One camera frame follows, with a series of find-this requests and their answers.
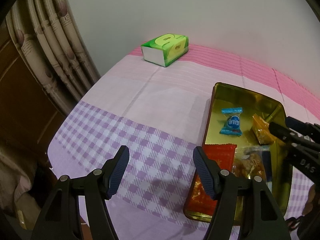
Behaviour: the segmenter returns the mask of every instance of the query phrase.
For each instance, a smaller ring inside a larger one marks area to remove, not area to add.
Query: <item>clear plastic bag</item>
[[[237,148],[232,173],[237,177],[247,179],[260,176],[272,191],[272,166],[269,146]]]

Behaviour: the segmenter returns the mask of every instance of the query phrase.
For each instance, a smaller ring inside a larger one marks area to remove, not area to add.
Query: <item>blue gripper pad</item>
[[[219,176],[217,174],[217,172],[220,171],[220,168],[215,161],[208,159],[202,148],[199,146],[193,150],[193,162],[196,166],[196,171],[198,172],[205,193],[209,195],[210,198],[215,199],[216,195],[220,193]],[[208,168],[207,166],[210,164],[216,164],[216,167],[218,167],[219,170],[213,171],[213,169],[211,169],[212,172],[210,172],[210,167]]]
[[[109,177],[109,187],[107,190],[107,196],[111,198],[114,194],[117,193],[120,186],[123,174],[127,168],[129,162],[129,149],[127,146],[121,146],[116,156],[113,158],[113,161],[116,162],[116,165]]]

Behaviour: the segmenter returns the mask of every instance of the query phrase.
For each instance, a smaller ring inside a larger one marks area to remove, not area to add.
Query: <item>striped curtain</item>
[[[17,0],[6,17],[22,59],[63,113],[98,81],[71,21],[65,0]]]

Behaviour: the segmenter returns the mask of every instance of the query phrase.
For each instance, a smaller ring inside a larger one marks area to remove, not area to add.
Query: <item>red snack packet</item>
[[[210,160],[217,162],[221,169],[231,171],[236,147],[237,145],[235,144],[205,144],[202,149]],[[216,205],[217,200],[212,200],[205,193],[197,175],[189,203],[187,204],[187,210],[212,216]]]

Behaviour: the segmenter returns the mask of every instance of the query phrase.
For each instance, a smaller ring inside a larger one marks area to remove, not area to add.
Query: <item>white wall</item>
[[[165,33],[273,67],[320,97],[320,23],[305,0],[68,0],[104,74]]]

